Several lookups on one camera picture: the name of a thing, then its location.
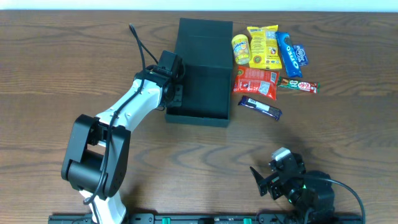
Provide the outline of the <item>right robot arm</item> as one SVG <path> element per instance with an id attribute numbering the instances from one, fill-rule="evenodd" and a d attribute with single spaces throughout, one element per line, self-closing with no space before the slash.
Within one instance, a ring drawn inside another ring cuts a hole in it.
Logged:
<path id="1" fill-rule="evenodd" d="M 335 193 L 330 176 L 321 171 L 307 172 L 300 154 L 280 148 L 269 162 L 272 174 L 263 177 L 255 168 L 251 173 L 260 196 L 273 200 L 285 197 L 294 206 L 284 223 L 326 223 L 333 219 Z"/>

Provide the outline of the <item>red snack bag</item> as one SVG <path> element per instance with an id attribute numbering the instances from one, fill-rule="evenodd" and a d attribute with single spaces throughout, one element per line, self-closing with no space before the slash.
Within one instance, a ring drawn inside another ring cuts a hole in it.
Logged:
<path id="1" fill-rule="evenodd" d="M 235 93 L 253 93 L 277 99 L 277 82 L 279 72 L 238 66 L 234 81 Z"/>

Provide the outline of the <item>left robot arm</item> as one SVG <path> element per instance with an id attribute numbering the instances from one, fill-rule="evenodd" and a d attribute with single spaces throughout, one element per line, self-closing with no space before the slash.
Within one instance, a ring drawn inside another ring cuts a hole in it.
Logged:
<path id="1" fill-rule="evenodd" d="M 151 111 L 180 106 L 185 74 L 180 56 L 163 51 L 155 65 L 145 66 L 131 88 L 96 116 L 75 120 L 62 164 L 62 179 L 83 196 L 92 214 L 65 223 L 127 223 L 119 189 L 127 171 L 131 134 Z"/>

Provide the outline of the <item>blue Oreo cookie pack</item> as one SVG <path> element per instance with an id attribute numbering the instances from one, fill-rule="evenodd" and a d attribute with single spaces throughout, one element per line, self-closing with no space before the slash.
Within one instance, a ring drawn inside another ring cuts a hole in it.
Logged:
<path id="1" fill-rule="evenodd" d="M 294 53 L 294 46 L 287 32 L 276 32 L 277 43 L 282 53 L 285 70 L 290 78 L 302 78 L 302 71 Z"/>

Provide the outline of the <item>black gift box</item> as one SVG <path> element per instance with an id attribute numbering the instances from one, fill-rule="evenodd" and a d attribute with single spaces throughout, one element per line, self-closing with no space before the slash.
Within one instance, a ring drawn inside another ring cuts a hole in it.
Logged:
<path id="1" fill-rule="evenodd" d="M 182 105 L 167 108 L 169 123 L 229 125 L 233 23 L 181 18 L 175 53 L 183 59 Z"/>

